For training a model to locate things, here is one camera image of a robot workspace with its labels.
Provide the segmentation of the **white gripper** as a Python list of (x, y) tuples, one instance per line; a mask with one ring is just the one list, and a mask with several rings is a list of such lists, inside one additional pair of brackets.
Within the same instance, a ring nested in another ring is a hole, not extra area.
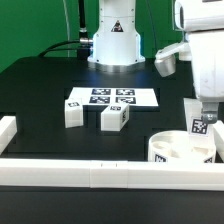
[(181, 61), (191, 62), (195, 95), (203, 102), (203, 122), (216, 123), (217, 103), (224, 102), (224, 31), (188, 33), (186, 41), (159, 50), (155, 66), (162, 77), (176, 71), (176, 53)]

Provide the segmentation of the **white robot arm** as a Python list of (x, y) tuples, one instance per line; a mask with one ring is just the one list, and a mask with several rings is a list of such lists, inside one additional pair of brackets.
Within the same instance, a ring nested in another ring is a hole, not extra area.
[[(135, 29), (135, 6), (136, 0), (99, 0), (90, 67), (123, 72), (145, 61)], [(173, 19), (183, 39), (159, 50), (155, 66), (166, 77), (175, 72), (177, 60), (189, 61), (195, 95), (202, 103), (201, 118), (214, 124), (224, 102), (224, 0), (174, 0)]]

